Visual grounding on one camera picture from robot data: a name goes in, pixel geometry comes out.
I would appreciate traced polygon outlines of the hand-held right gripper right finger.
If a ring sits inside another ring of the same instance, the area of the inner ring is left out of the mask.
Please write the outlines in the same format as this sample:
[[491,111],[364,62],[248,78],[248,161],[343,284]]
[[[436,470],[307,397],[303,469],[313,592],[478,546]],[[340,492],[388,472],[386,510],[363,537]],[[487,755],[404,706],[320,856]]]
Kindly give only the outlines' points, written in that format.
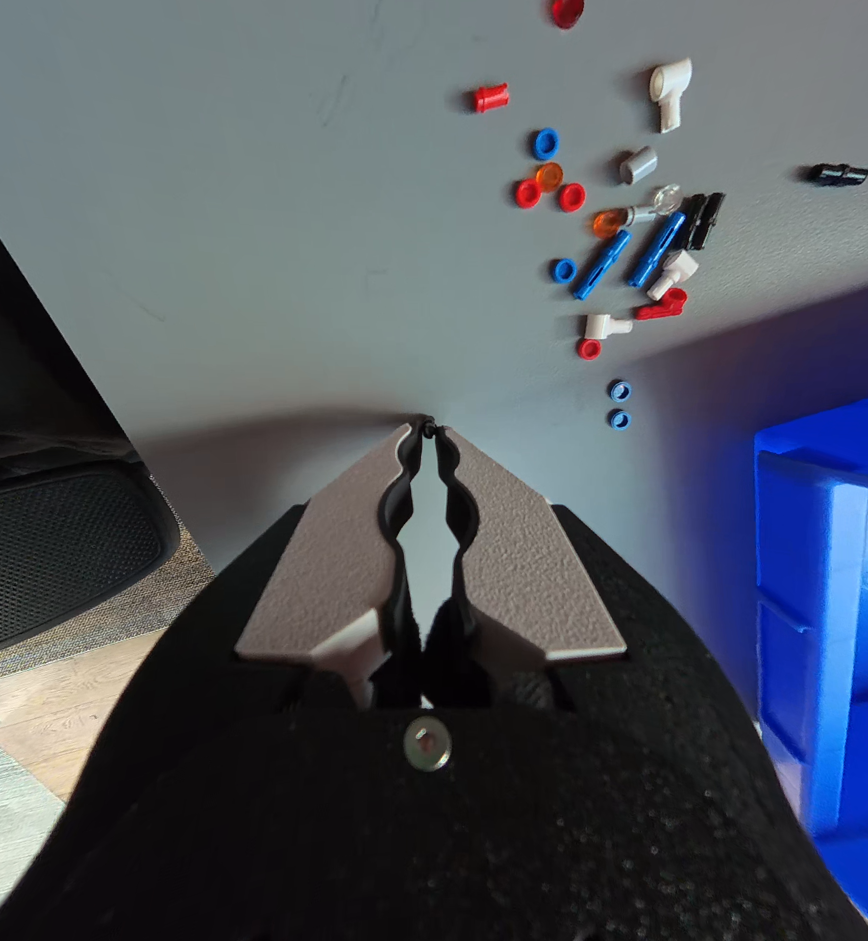
[[451,600],[477,663],[585,663],[628,645],[551,504],[454,429],[434,437]]

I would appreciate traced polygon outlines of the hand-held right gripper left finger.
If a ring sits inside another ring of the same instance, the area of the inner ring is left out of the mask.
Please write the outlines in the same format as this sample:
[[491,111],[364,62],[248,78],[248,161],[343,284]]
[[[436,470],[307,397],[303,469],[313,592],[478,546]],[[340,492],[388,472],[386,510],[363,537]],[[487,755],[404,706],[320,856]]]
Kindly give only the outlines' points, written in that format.
[[373,705],[377,671],[420,652],[398,539],[419,467],[420,425],[405,422],[307,502],[239,659],[335,674],[358,708]]

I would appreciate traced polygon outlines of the scattered small lego pieces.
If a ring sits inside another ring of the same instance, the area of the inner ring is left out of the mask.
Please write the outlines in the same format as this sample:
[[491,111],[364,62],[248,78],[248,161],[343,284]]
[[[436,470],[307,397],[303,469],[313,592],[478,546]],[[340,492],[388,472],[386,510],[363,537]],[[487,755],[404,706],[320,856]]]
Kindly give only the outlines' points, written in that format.
[[[569,30],[580,20],[585,2],[544,2],[550,21],[559,30]],[[681,99],[688,89],[694,73],[690,56],[656,66],[648,80],[648,96],[659,111],[659,132],[662,135],[677,130],[681,125]],[[509,86],[476,88],[471,94],[472,110],[478,114],[506,107],[510,103]],[[522,210],[534,209],[545,195],[557,194],[558,207],[566,214],[576,213],[585,203],[586,190],[578,182],[566,182],[562,167],[554,161],[560,149],[560,135],[553,127],[539,129],[531,138],[531,147],[537,167],[531,177],[517,182],[513,190],[516,206]],[[651,146],[632,151],[619,165],[619,181],[626,185],[640,182],[658,168],[658,156]],[[726,194],[694,194],[684,197],[678,185],[665,185],[643,205],[598,213],[591,223],[592,234],[605,242],[587,268],[584,277],[575,281],[578,265],[570,258],[552,263],[549,275],[558,285],[574,284],[572,297],[587,300],[619,261],[631,240],[631,227],[661,219],[661,227],[640,256],[638,264],[628,276],[628,286],[634,290],[646,288],[659,265],[661,275],[646,291],[649,305],[639,307],[633,317],[614,318],[610,314],[590,315],[585,331],[577,343],[577,354],[583,361],[593,361],[602,352],[603,341],[616,335],[630,333],[638,324],[650,320],[681,315],[688,294],[680,287],[698,270],[694,252],[704,249],[710,233],[717,223]],[[631,425],[631,416],[622,406],[631,397],[628,381],[616,379],[608,387],[610,400],[617,406],[607,417],[608,426],[625,431]]]

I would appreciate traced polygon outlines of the black mesh office chair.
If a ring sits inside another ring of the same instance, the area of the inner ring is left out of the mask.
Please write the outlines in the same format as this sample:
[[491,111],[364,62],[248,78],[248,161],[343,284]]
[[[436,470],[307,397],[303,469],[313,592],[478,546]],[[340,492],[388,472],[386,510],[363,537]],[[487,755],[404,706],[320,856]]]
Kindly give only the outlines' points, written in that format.
[[0,651],[180,545],[173,511],[0,239]]

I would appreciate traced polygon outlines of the blue plastic bin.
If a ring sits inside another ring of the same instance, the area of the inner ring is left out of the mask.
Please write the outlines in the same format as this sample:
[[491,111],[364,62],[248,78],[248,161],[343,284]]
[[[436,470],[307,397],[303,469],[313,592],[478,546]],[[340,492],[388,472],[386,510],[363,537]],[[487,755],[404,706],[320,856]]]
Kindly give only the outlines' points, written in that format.
[[868,919],[868,398],[757,433],[757,716]]

